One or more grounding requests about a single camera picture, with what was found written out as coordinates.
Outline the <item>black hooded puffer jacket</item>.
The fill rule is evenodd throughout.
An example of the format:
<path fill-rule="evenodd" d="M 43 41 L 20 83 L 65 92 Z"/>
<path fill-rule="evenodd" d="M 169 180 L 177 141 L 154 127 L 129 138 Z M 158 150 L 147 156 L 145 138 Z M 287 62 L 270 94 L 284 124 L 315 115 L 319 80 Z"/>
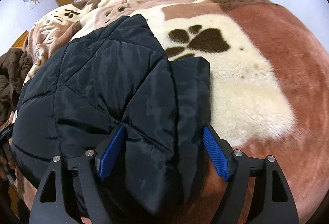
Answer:
<path fill-rule="evenodd" d="M 59 48 L 24 85 L 17 110 L 12 150 L 35 187 L 53 156 L 78 157 L 122 126 L 118 191 L 152 214 L 201 193 L 210 64 L 202 57 L 168 60 L 141 15 Z"/>

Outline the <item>brown puffer jacket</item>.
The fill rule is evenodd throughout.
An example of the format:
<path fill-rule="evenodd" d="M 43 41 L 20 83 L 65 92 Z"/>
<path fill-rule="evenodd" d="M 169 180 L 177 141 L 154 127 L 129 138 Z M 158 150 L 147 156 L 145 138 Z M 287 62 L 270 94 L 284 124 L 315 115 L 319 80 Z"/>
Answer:
<path fill-rule="evenodd" d="M 1 56 L 1 124 L 17 108 L 23 82 L 32 67 L 32 59 L 22 49 L 11 47 Z"/>

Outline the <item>brown cream plush blanket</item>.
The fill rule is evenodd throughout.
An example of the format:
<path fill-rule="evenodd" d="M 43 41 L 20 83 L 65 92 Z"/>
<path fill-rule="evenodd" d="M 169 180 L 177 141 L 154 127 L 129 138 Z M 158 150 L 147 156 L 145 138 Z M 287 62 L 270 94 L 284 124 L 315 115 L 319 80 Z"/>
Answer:
<path fill-rule="evenodd" d="M 226 156 L 230 178 L 219 177 L 204 146 L 201 193 L 152 214 L 127 191 L 117 190 L 113 173 L 124 159 L 126 129 L 105 179 L 98 177 L 101 142 L 78 157 L 53 156 L 37 187 L 19 170 L 11 143 L 14 185 L 30 222 L 307 223 L 328 194 L 328 53 L 280 5 L 269 0 L 69 3 L 33 25 L 24 49 L 34 64 L 24 85 L 59 48 L 135 15 L 146 19 L 168 60 L 202 57 L 210 64 L 206 127 Z"/>

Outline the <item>wooden headboard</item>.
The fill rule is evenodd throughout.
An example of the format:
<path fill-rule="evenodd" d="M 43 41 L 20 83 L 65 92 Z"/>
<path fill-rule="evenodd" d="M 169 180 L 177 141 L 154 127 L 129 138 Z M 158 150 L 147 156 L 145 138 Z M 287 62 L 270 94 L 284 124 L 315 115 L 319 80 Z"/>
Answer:
<path fill-rule="evenodd" d="M 24 42 L 28 37 L 29 32 L 25 30 L 21 36 L 13 43 L 12 47 L 22 48 L 24 46 Z"/>

